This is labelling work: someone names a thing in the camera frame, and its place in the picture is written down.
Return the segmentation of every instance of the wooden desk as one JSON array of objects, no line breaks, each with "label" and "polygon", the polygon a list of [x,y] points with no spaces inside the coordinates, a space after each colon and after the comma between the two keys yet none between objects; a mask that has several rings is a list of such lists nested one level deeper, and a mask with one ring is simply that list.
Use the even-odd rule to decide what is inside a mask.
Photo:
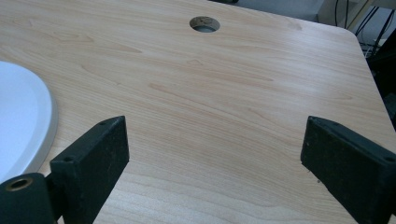
[{"label": "wooden desk", "polygon": [[[210,16],[215,33],[192,30]],[[125,115],[131,161],[97,223],[354,223],[300,162],[309,115],[396,151],[356,37],[187,0],[4,0],[0,60],[41,76],[59,129],[40,172]]]}]

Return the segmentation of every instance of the white plate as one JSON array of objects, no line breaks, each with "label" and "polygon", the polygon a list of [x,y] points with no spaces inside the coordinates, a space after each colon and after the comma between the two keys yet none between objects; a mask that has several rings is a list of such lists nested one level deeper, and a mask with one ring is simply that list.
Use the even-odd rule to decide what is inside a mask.
[{"label": "white plate", "polygon": [[33,72],[0,62],[0,183],[37,172],[58,126],[58,110]]}]

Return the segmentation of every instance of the wire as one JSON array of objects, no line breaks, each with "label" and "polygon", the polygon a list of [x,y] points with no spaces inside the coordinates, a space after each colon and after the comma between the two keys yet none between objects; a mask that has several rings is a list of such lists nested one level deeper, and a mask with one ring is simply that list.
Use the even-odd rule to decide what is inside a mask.
[{"label": "wire", "polygon": [[344,28],[347,28],[347,12],[349,9],[349,0],[346,0],[346,24],[344,25]]},{"label": "wire", "polygon": [[373,7],[370,12],[367,14],[366,17],[364,17],[363,21],[358,27],[358,30],[356,30],[355,35],[358,35],[366,26],[367,22],[374,16],[374,14],[378,11],[379,7]]},{"label": "wire", "polygon": [[363,43],[363,42],[359,42],[361,45],[364,45],[364,46],[366,46],[366,47],[373,47],[374,45],[371,45],[371,44],[366,44],[366,43]]},{"label": "wire", "polygon": [[338,8],[338,0],[335,2],[335,10],[334,10],[335,26],[338,26],[338,22],[337,22],[337,8]]},{"label": "wire", "polygon": [[393,17],[393,14],[394,14],[394,13],[395,13],[395,10],[394,10],[394,9],[389,13],[389,16],[388,16],[388,18],[387,18],[387,21],[385,22],[384,26],[382,27],[381,32],[380,32],[379,35],[378,35],[378,38],[377,38],[376,41],[375,41],[375,44],[374,44],[374,46],[373,46],[373,50],[372,50],[372,55],[371,55],[371,56],[374,56],[374,55],[376,54],[376,49],[378,48],[379,40],[381,39],[382,35],[385,33],[385,30],[387,29],[388,24],[389,24],[389,22],[390,22],[390,19]]},{"label": "wire", "polygon": [[394,13],[392,14],[392,18],[390,19],[390,22],[389,22],[389,24],[388,24],[388,27],[387,27],[387,29],[385,29],[385,32],[389,29],[389,27],[392,25],[392,23],[393,23],[393,18],[394,18]]},{"label": "wire", "polygon": [[367,49],[366,53],[364,54],[364,58],[367,58],[367,54],[369,53],[370,49],[371,48]]},{"label": "wire", "polygon": [[365,26],[361,29],[361,40],[363,41],[365,46],[368,46],[366,40],[364,39],[364,34],[363,34],[364,33],[364,28],[365,28]]}]

